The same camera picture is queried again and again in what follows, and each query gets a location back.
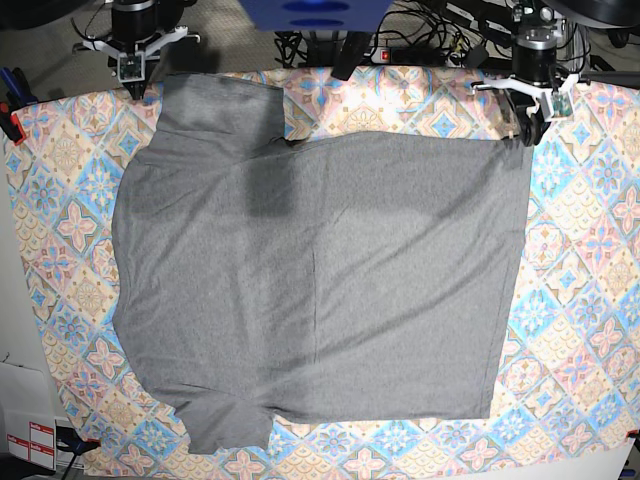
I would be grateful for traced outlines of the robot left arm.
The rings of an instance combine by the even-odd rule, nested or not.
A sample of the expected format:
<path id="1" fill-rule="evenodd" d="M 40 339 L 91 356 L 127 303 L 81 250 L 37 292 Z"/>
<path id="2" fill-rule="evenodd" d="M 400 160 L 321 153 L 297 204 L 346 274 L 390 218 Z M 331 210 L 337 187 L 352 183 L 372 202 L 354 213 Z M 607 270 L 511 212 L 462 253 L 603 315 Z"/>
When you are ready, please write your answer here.
<path id="1" fill-rule="evenodd" d="M 563 20 L 542 1 L 515 1 L 512 7 L 511 68 L 506 97 L 527 146 L 537 145 L 559 112 L 554 97 L 568 77 L 557 63 Z"/>

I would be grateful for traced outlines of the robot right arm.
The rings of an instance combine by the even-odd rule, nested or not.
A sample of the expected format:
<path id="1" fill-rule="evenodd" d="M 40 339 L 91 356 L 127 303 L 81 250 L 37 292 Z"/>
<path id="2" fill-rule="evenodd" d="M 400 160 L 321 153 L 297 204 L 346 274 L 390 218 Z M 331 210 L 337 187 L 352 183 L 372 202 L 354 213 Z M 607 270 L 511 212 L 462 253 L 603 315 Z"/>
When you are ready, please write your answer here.
<path id="1" fill-rule="evenodd" d="M 141 45 L 159 37 L 156 0 L 114 1 L 111 7 L 111 35 L 116 47 L 133 54 Z"/>

